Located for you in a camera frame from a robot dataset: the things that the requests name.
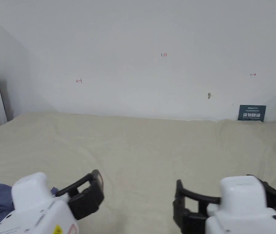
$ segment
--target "beige blanket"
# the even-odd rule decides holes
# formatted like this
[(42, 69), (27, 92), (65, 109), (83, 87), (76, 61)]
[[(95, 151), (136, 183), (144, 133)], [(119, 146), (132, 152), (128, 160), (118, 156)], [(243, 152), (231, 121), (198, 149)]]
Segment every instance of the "beige blanket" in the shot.
[(106, 198), (79, 221), (81, 233), (180, 233), (177, 179), (211, 196), (227, 176), (254, 174), (276, 188), (276, 123), (28, 113), (0, 127), (0, 183), (42, 171), (63, 188), (93, 169)]

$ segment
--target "dark blue sign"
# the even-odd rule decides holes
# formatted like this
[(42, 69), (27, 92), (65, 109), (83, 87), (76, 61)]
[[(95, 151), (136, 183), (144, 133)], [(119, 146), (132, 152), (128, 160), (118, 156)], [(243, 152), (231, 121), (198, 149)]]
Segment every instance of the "dark blue sign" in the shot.
[(264, 122), (266, 106), (240, 105), (238, 120), (262, 121)]

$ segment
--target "sticker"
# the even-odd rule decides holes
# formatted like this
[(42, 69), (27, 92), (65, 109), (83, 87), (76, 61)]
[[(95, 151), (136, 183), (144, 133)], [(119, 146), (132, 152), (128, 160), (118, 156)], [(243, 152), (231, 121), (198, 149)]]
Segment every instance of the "sticker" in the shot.
[(53, 234), (63, 234), (62, 228), (57, 225), (55, 231), (53, 231)]
[(77, 234), (77, 228), (74, 224), (71, 225), (68, 234)]
[(266, 106), (240, 105), (238, 120), (262, 121), (264, 122)]

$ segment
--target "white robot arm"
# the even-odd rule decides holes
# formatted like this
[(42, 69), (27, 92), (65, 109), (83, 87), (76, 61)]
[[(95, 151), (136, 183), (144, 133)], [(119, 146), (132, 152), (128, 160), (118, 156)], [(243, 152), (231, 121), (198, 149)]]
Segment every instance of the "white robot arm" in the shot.
[[(276, 190), (254, 176), (220, 181), (222, 197), (190, 192), (177, 181), (174, 221), (183, 234), (275, 234)], [(185, 197), (199, 202), (199, 211), (185, 208)]]
[[(76, 220), (99, 209), (104, 199), (103, 181), (98, 170), (52, 195), (47, 177), (38, 172), (12, 186), (15, 210), (0, 222), (0, 234), (78, 234)], [(90, 186), (81, 193), (82, 184)]]

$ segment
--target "bed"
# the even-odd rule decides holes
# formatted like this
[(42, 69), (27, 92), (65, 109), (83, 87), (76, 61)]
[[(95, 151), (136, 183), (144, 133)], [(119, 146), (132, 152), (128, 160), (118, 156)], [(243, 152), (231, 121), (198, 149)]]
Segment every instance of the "bed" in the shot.
[(227, 176), (253, 174), (276, 188), (276, 122), (28, 113), (0, 126), (0, 183), (42, 171), (50, 188), (63, 188), (93, 169), (105, 200), (79, 221), (81, 233), (180, 233), (177, 179), (211, 196)]

